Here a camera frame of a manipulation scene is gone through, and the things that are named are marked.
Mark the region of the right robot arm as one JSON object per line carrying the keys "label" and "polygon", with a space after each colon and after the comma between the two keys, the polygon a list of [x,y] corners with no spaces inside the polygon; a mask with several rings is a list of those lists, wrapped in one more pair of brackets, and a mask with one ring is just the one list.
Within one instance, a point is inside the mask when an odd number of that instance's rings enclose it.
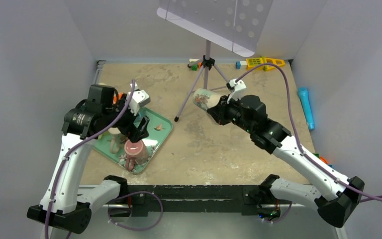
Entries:
{"label": "right robot arm", "polygon": [[227,96],[206,97],[199,107],[217,124],[232,123],[247,132],[258,148],[286,162],[313,185],[312,193],[303,191],[299,184],[293,185],[292,193],[287,193],[279,186],[282,180],[277,178],[259,189],[264,202],[289,196],[290,201],[316,209],[325,222],[336,228],[345,224],[360,203],[364,181],[337,172],[299,145],[286,127],[268,118],[266,105],[258,96],[247,95],[239,100],[228,100]]}

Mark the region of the pink skull mug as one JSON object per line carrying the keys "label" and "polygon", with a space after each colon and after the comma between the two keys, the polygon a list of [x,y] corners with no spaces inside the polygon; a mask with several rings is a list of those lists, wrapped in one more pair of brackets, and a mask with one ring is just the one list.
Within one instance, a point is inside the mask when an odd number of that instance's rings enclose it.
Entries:
{"label": "pink skull mug", "polygon": [[150,158],[150,152],[143,140],[132,143],[127,140],[124,144],[124,153],[120,156],[120,162],[124,162],[125,169],[132,172],[137,165],[144,165]]}

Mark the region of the cream coral shell mug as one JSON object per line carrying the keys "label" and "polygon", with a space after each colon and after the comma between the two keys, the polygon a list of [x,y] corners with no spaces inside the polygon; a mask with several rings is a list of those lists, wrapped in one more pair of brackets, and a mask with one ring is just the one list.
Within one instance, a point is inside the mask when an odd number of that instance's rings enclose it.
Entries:
{"label": "cream coral shell mug", "polygon": [[127,137],[116,127],[111,127],[108,132],[111,136],[109,152],[116,154],[123,147]]}

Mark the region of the cream dragon mug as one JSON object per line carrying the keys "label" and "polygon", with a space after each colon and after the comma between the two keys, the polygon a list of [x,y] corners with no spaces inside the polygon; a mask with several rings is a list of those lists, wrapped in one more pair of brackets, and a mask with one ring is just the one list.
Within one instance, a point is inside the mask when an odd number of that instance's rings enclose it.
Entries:
{"label": "cream dragon mug", "polygon": [[191,99],[194,105],[204,111],[208,111],[216,109],[221,97],[222,95],[219,93],[208,89],[199,88],[194,92]]}

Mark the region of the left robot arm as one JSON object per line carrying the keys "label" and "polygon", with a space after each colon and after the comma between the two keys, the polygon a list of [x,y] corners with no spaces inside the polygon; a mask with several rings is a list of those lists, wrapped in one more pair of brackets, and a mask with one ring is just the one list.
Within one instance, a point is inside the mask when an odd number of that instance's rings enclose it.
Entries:
{"label": "left robot arm", "polygon": [[51,229],[81,234],[92,214],[104,204],[111,200],[121,204],[128,199],[127,181],[118,176],[105,177],[83,194],[78,189],[86,160],[104,132],[116,128],[131,142],[148,137],[149,118],[143,117],[139,125],[134,122],[140,109],[150,101],[150,96],[135,82],[131,83],[130,92],[122,95],[114,87],[93,84],[87,98],[65,114],[52,179],[40,203],[27,211],[29,219],[44,224],[44,238],[50,238]]}

